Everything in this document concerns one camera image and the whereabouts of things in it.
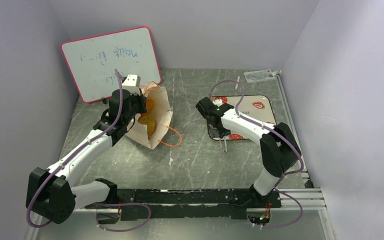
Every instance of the table surface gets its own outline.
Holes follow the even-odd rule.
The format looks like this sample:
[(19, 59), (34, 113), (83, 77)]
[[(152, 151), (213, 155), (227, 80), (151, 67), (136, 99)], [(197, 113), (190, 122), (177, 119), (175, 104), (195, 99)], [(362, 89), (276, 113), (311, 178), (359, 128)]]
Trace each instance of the table surface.
[[(208, 95), (211, 87), (225, 79), (244, 85), (246, 95), (264, 95), (271, 104), (277, 123), (289, 124), (280, 85), (277, 80), (246, 83), (247, 70), (228, 69), (162, 69), (162, 87), (166, 87), (173, 109), (170, 126), (183, 136), (180, 146), (159, 144), (148, 149), (128, 137), (102, 154), (76, 182), (83, 185), (97, 178), (105, 178), (118, 188), (140, 189), (212, 189), (249, 188), (258, 178), (263, 163), (260, 148), (250, 140), (228, 141), (224, 153), (218, 141), (207, 134), (206, 121), (196, 110), (199, 100)], [(234, 83), (220, 84), (216, 96), (240, 95)], [(77, 146), (108, 108), (101, 102), (86, 104), (77, 101), (61, 156)], [(169, 131), (163, 141), (175, 144), (179, 137)], [(304, 188), (300, 174), (289, 175), (280, 188)]]

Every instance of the purple cable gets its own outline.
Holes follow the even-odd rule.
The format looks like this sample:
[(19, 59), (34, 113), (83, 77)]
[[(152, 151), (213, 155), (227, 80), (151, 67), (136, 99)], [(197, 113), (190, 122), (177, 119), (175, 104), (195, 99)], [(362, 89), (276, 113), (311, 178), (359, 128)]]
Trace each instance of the purple cable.
[(143, 204), (143, 203), (138, 203), (138, 202), (131, 202), (131, 203), (116, 203), (116, 204), (106, 204), (106, 203), (94, 203), (94, 205), (96, 206), (104, 206), (104, 207), (125, 207), (125, 206), (142, 206), (142, 207), (145, 207), (147, 210), (148, 210), (148, 217), (146, 218), (146, 220), (144, 222), (142, 222), (141, 224), (135, 226), (135, 227), (132, 227), (132, 228), (129, 228), (129, 229), (111, 229), (111, 228), (106, 228), (106, 227), (103, 227), (102, 225), (99, 224), (99, 221), (98, 221), (98, 214), (96, 214), (96, 226), (104, 231), (109, 231), (109, 232), (116, 232), (116, 233), (124, 233), (124, 232), (129, 232), (129, 231), (133, 231), (135, 229), (138, 229), (140, 227), (142, 227), (143, 225), (145, 225), (151, 218), (151, 209), (148, 205), (146, 204)]
[[(115, 74), (117, 76), (117, 80), (118, 80), (118, 86), (120, 88), (120, 105), (118, 106), (118, 113), (117, 113), (117, 117), (115, 118), (114, 122), (107, 128), (105, 129), (103, 132), (101, 132), (100, 134), (92, 137), (90, 139), (89, 142), (85, 142), (83, 143), (82, 145), (80, 145), (70, 156), (67, 157), (67, 159), (62, 163), (63, 166), (65, 166), (68, 162), (70, 162), (77, 154), (80, 153), (80, 151), (82, 151), (87, 145), (89, 144), (92, 144), (92, 142), (94, 142), (95, 140), (99, 139), (100, 137), (102, 137), (104, 134), (106, 134), (109, 130), (111, 130), (115, 125), (116, 123), (118, 122), (118, 120), (120, 119), (120, 115), (122, 114), (122, 108), (123, 108), (123, 86), (122, 86), (122, 78), (121, 78), (121, 74), (119, 73), (119, 71), (117, 71), (117, 69), (114, 69), (115, 71)], [(51, 180), (51, 178), (53, 176), (55, 176), (55, 174), (57, 174), (60, 170), (62, 169), (61, 166), (58, 166), (46, 179), (45, 181), (43, 181), (43, 183), (39, 186), (39, 188), (37, 189), (36, 193), (33, 195), (33, 198), (31, 199), (30, 203), (28, 204), (28, 207), (27, 207), (27, 213), (26, 213), (26, 219), (27, 219), (27, 223), (28, 225), (30, 225), (31, 227), (34, 227), (34, 228), (43, 228), (45, 227), (46, 225), (50, 224), (51, 223), (51, 220), (45, 222), (44, 224), (35, 224), (32, 222), (32, 220), (30, 219), (30, 213), (32, 212), (32, 208), (33, 208), (33, 204), (36, 202), (36, 200), (38, 199), (38, 196), (39, 194), (41, 193), (41, 191), (44, 189), (45, 185)]]
[(254, 120), (252, 120), (252, 119), (250, 119), (250, 118), (248, 118), (248, 117), (246, 117), (246, 116), (243, 116), (243, 115), (241, 115), (241, 114), (239, 113), (238, 107), (239, 107), (239, 104), (241, 104), (242, 100), (244, 99), (244, 92), (245, 92), (245, 89), (244, 89), (244, 86), (242, 86), (242, 84), (240, 84), (238, 81), (235, 81), (235, 80), (232, 80), (232, 79), (228, 79), (228, 80), (223, 80), (223, 81), (219, 81), (219, 82), (217, 82), (214, 86), (212, 86), (211, 91), (210, 91), (210, 93), (209, 93), (209, 95), (208, 95), (208, 98), (211, 99), (211, 97), (213, 96), (213, 91), (214, 91), (214, 89), (217, 87), (217, 85), (219, 85), (219, 84), (221, 84), (221, 83), (226, 83), (226, 82), (233, 82), (233, 83), (236, 83), (236, 84), (240, 87), (240, 89), (241, 89), (241, 96), (240, 96), (240, 99), (239, 99), (239, 101), (236, 103), (236, 105), (234, 106), (234, 110), (235, 110), (236, 114), (237, 114), (240, 118), (242, 118), (242, 119), (244, 119), (244, 120), (246, 120), (246, 121), (248, 121), (248, 122), (250, 122), (250, 123), (252, 123), (252, 124), (255, 124), (255, 125), (259, 126), (259, 127), (262, 127), (262, 128), (264, 128), (265, 130), (268, 130), (269, 132), (275, 134), (275, 135), (276, 135), (277, 137), (279, 137), (284, 143), (286, 143), (286, 145), (288, 145), (288, 146), (290, 147), (290, 149), (291, 149), (291, 150), (295, 153), (295, 155), (298, 157), (299, 164), (300, 164), (300, 168), (299, 168), (298, 170), (295, 170), (295, 171), (289, 171), (289, 172), (283, 174), (283, 175), (279, 178), (279, 180), (276, 182), (276, 184), (274, 185), (273, 188), (274, 188), (274, 190), (275, 190), (276, 192), (278, 192), (278, 193), (280, 193), (280, 194), (282, 194), (282, 195), (285, 195), (285, 196), (289, 197), (290, 199), (294, 200), (294, 201), (298, 204), (298, 206), (299, 206), (299, 211), (300, 211), (300, 212), (299, 212), (299, 216), (298, 216), (295, 220), (293, 220), (293, 221), (291, 221), (291, 222), (289, 222), (289, 223), (281, 224), (281, 225), (276, 225), (276, 226), (263, 226), (263, 228), (266, 228), (266, 229), (278, 229), (278, 228), (283, 228), (283, 227), (292, 225), (292, 224), (298, 222), (298, 220), (300, 220), (301, 217), (303, 216), (303, 206), (302, 206), (302, 205), (300, 204), (300, 202), (298, 202), (298, 200), (297, 200), (296, 198), (294, 198), (293, 196), (291, 196), (291, 195), (289, 195), (289, 194), (286, 194), (286, 193), (280, 191), (279, 189), (277, 189), (277, 186), (281, 183), (281, 181), (284, 179), (285, 176), (287, 176), (287, 175), (289, 175), (289, 174), (296, 174), (296, 173), (300, 173), (300, 172), (302, 172), (303, 169), (304, 169), (304, 161), (303, 161), (303, 159), (302, 159), (300, 153), (297, 151), (297, 149), (295, 149), (295, 147), (292, 145), (292, 143), (291, 143), (290, 141), (288, 141), (288, 140), (287, 140), (284, 136), (282, 136), (280, 133), (278, 133), (277, 131), (275, 131), (275, 130), (273, 130), (273, 129), (271, 129), (271, 128), (265, 126), (265, 125), (262, 125), (261, 123), (259, 123), (259, 122), (257, 122), (257, 121), (254, 121)]

